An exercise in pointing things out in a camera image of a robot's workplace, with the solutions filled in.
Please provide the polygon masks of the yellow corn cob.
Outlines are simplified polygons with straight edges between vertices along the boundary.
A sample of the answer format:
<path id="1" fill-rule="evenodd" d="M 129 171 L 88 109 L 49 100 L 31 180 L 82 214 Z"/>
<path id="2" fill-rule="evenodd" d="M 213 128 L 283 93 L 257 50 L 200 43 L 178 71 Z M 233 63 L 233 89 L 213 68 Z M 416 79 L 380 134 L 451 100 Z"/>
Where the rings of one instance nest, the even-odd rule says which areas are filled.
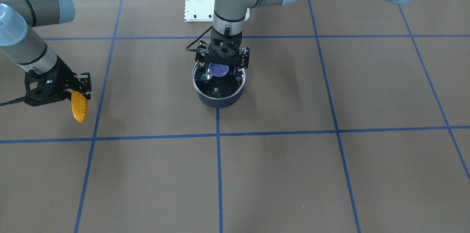
<path id="1" fill-rule="evenodd" d="M 79 123 L 84 122 L 88 113 L 88 100 L 78 91 L 72 91 L 71 94 L 72 114 Z"/>

